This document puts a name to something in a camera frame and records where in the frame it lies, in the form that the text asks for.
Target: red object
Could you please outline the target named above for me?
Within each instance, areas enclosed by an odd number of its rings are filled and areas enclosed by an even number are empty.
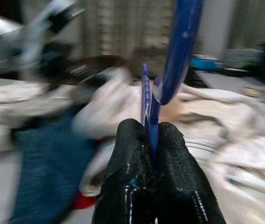
[[[78,193],[74,201],[74,209],[86,209],[96,203],[96,197],[86,197]]]

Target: crumpled fabric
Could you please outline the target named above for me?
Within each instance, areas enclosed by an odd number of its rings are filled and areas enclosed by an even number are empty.
[[[89,130],[88,135],[99,131],[100,138],[115,136],[120,121],[137,119],[141,98],[136,93],[141,87],[126,88],[127,82],[114,82],[103,85],[74,120],[98,120],[100,125],[80,123],[77,133]],[[107,87],[113,89],[112,94],[105,95]],[[118,106],[115,102],[122,89],[131,89],[125,92],[129,99],[123,97]],[[238,93],[186,85],[171,103],[170,116],[162,107],[165,112],[160,121],[173,123],[183,133],[189,152],[208,177],[226,222],[265,223],[265,105]],[[88,183],[82,183],[80,189],[87,189],[84,184]]]
[[[92,140],[73,134],[75,113],[16,133],[22,170],[9,224],[49,224],[73,203],[94,150]]]

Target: blue plastic tool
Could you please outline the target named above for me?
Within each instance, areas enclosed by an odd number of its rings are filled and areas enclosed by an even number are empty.
[[[157,168],[160,105],[170,102],[186,76],[199,28],[202,8],[203,0],[176,1],[164,75],[155,78],[150,102],[148,100],[148,92],[150,92],[148,68],[146,65],[143,67],[142,121],[149,133],[149,143],[153,149],[155,168]]]

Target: blue fabric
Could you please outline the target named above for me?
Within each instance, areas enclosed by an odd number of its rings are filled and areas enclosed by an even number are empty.
[[[9,224],[49,224],[73,202],[94,142],[72,133],[72,118],[17,132],[22,171]]]

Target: denim cloth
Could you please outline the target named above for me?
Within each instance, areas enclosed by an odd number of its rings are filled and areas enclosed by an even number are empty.
[[[52,223],[73,202],[94,149],[92,140],[72,133],[74,115],[16,133],[22,171],[9,224]]]

